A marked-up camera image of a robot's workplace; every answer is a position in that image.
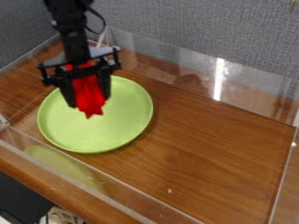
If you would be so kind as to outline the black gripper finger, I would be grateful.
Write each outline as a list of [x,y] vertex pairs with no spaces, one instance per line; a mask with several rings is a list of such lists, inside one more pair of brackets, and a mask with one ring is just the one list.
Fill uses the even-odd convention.
[[58,88],[60,89],[64,100],[71,108],[76,107],[75,91],[68,77],[60,77],[58,79]]
[[98,81],[102,89],[104,98],[108,99],[111,96],[111,72],[99,71],[98,72]]

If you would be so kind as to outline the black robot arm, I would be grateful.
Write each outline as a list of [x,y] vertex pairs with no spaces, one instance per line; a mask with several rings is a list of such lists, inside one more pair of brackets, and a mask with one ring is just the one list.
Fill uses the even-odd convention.
[[92,3],[94,0],[44,0],[63,53],[38,65],[43,84],[59,88],[68,106],[90,116],[103,114],[102,107],[111,96],[111,74],[120,68],[119,48],[96,48],[88,43],[86,12],[98,16],[107,27],[106,19],[90,7]]

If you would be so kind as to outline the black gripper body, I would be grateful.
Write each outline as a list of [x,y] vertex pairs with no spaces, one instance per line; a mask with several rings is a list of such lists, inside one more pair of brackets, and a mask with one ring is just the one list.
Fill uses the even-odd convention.
[[72,69],[67,69],[70,62],[66,59],[66,55],[62,52],[56,57],[47,59],[38,64],[38,69],[42,73],[42,82],[44,85],[60,86],[64,81],[83,78],[98,74],[99,72],[114,72],[122,68],[118,53],[120,48],[114,46],[102,46],[90,48],[91,58],[88,60],[96,60],[96,63],[90,66],[74,65]]

